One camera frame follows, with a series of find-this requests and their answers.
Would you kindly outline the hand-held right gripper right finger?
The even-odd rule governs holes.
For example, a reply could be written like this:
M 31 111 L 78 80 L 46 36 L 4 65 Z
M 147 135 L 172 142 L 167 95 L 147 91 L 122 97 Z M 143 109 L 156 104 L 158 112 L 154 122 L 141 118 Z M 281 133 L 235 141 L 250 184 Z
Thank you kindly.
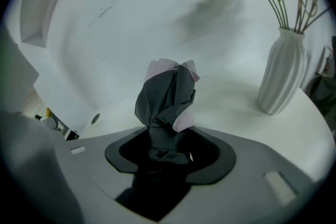
M 198 128 L 193 127 L 187 132 L 187 146 L 193 159 L 188 165 L 188 184 L 217 183 L 236 164 L 236 153 L 232 146 Z

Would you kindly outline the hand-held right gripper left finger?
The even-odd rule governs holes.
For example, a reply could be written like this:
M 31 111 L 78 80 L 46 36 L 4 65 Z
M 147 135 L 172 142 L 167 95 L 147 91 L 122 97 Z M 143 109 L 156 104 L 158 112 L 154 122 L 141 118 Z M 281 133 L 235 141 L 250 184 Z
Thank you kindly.
M 147 127 L 136 127 L 113 133 L 115 139 L 105 149 L 106 160 L 119 172 L 135 174 L 139 170 L 156 172 L 155 164 L 149 156 L 151 141 Z

